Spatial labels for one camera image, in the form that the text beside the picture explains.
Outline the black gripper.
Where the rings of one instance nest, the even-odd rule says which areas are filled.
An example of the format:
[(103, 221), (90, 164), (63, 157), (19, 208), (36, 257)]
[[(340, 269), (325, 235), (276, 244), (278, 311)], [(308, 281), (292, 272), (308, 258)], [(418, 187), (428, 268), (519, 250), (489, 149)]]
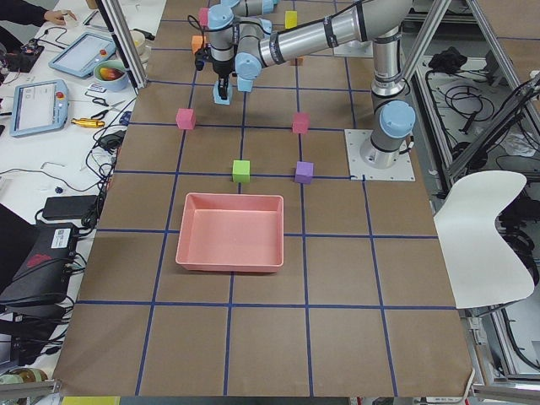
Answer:
[(213, 71), (219, 76), (217, 91), (219, 98), (224, 99), (224, 85), (229, 82), (230, 75), (233, 73), (233, 60), (220, 61), (213, 59)]

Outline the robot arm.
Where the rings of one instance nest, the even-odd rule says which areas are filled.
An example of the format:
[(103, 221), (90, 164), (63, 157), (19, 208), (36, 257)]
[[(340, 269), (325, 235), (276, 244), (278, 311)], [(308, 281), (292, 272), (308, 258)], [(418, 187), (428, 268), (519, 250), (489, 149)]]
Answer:
[(251, 91), (263, 68), (260, 42), (272, 34), (272, 22), (262, 16), (272, 13), (277, 4), (273, 0), (222, 1), (208, 10), (208, 60), (218, 75), (213, 86), (216, 104), (230, 103), (231, 74), (237, 77), (239, 91)]
[(225, 66), (219, 74), (216, 98), (229, 94), (229, 75), (237, 76), (238, 90), (250, 92), (253, 81), (264, 68), (282, 65), (317, 51), (333, 49), (350, 41), (372, 42), (374, 81), (372, 99), (375, 110), (384, 102), (402, 94), (406, 79), (400, 63), (400, 25), (410, 1), (356, 1), (347, 8), (294, 28), (273, 31), (272, 23), (258, 16), (273, 11), (276, 1), (222, 2), (224, 11), (216, 18), (212, 55), (219, 53), (217, 43), (225, 45)]

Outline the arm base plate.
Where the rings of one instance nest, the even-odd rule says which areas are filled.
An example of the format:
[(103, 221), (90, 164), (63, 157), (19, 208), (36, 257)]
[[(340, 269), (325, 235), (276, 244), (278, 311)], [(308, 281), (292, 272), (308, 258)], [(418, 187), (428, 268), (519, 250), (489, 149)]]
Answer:
[(415, 181), (410, 148), (404, 138), (398, 150), (383, 152), (371, 142), (369, 129), (345, 129), (349, 177), (353, 181)]

